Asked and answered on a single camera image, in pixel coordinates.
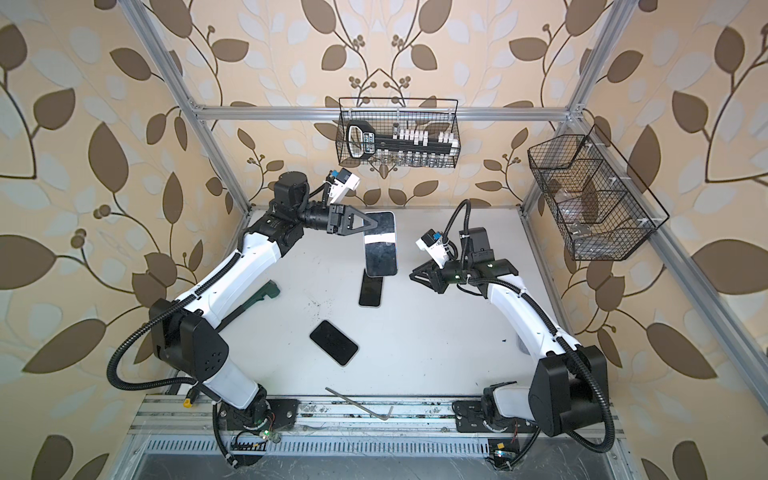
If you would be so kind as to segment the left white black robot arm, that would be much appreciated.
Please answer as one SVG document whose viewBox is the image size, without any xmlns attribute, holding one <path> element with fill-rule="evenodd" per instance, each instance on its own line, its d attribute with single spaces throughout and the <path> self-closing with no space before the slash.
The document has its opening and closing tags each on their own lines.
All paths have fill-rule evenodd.
<svg viewBox="0 0 768 480">
<path fill-rule="evenodd" d="M 230 359 L 222 329 L 232 320 L 236 301 L 292 249 L 305 230 L 349 236 L 377 226 L 376 220 L 341 202 L 359 183 L 359 177 L 345 168 L 330 171 L 315 191 L 304 173 L 281 174 L 266 212 L 244 231 L 235 250 L 177 299 L 153 304 L 148 323 L 131 334 L 109 360 L 109 383 L 123 391 L 187 384 L 209 396 L 217 408 L 227 408 L 227 415 L 245 429 L 271 429 L 274 418 L 266 390 Z M 151 336 L 154 355 L 181 371 L 181 376 L 140 383 L 119 376 L 123 355 L 144 335 Z"/>
</svg>

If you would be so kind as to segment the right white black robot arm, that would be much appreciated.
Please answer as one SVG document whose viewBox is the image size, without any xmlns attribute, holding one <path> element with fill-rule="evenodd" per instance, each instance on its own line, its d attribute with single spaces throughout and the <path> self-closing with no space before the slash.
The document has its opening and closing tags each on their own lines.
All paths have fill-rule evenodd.
<svg viewBox="0 0 768 480">
<path fill-rule="evenodd" d="M 470 223 L 472 203 L 459 203 L 442 230 L 428 230 L 416 242 L 429 261 L 411 281 L 437 294 L 450 286 L 494 306 L 514 329 L 521 351 L 534 364 L 530 382 L 493 384 L 480 400 L 487 428 L 504 430 L 529 422 L 532 435 L 566 435 L 594 453 L 609 452 L 616 440 L 607 378 L 607 359 L 584 346 L 532 296 L 519 270 L 495 257 L 487 231 Z"/>
</svg>

